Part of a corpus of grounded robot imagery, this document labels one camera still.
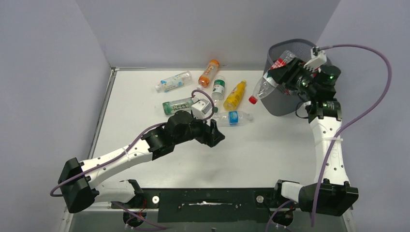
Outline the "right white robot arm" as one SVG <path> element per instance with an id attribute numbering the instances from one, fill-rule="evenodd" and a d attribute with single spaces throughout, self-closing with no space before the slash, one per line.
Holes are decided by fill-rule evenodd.
<path id="1" fill-rule="evenodd" d="M 333 65 L 310 70 L 298 58 L 266 73 L 268 80 L 295 90 L 307 103 L 305 109 L 318 165 L 310 185 L 287 180 L 276 183 L 272 200 L 278 206 L 285 206 L 291 200 L 304 212 L 338 217 L 359 197 L 358 188 L 350 185 L 342 156 L 339 135 L 342 112 L 335 98 L 335 84 L 340 74 L 341 70 Z"/>

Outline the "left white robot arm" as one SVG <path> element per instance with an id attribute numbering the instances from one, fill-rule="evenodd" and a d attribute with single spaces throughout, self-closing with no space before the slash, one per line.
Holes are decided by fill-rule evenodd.
<path id="1" fill-rule="evenodd" d="M 178 144 L 196 140 L 215 147 L 224 139 L 215 120 L 208 124 L 186 111 L 178 111 L 167 122 L 145 129 L 123 148 L 93 159 L 66 161 L 56 187 L 70 213 L 79 213 L 98 202 L 130 203 L 142 193 L 138 182 L 133 179 L 109 182 L 110 177 L 170 154 Z"/>

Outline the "red label water bottle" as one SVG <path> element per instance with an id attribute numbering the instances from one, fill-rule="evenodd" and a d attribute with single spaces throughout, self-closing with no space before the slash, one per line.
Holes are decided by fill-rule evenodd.
<path id="1" fill-rule="evenodd" d="M 295 58 L 295 54 L 293 54 L 289 50 L 285 50 L 280 55 L 280 57 L 271 65 L 268 71 L 284 66 L 285 64 L 289 63 L 293 58 Z M 259 100 L 267 97 L 275 89 L 279 90 L 280 93 L 285 95 L 290 96 L 295 94 L 294 90 L 286 89 L 284 85 L 277 84 L 274 81 L 274 79 L 268 75 L 268 71 L 266 71 L 263 74 L 262 78 L 255 86 L 253 94 L 249 97 L 250 103 L 256 104 Z"/>

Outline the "green label tea bottle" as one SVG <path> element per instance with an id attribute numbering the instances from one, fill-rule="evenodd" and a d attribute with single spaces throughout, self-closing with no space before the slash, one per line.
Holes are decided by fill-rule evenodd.
<path id="1" fill-rule="evenodd" d="M 175 114 L 177 111 L 190 111 L 194 101 L 192 98 L 184 98 L 175 101 L 162 103 L 163 111 L 166 116 Z"/>

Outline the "yellow juice bottle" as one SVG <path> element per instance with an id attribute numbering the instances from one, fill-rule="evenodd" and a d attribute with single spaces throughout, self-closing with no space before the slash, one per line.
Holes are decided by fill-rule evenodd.
<path id="1" fill-rule="evenodd" d="M 223 107 L 226 111 L 234 111 L 239 106 L 246 89 L 247 82 L 239 82 L 226 98 Z"/>

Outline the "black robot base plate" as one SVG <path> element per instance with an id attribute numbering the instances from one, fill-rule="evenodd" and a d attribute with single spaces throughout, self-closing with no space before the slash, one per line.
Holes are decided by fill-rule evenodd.
<path id="1" fill-rule="evenodd" d="M 135 180 L 134 195 L 115 201 L 137 226 L 143 222 L 162 229 L 170 223 L 273 222 L 290 225 L 298 204 L 279 196 L 276 188 L 141 188 Z"/>

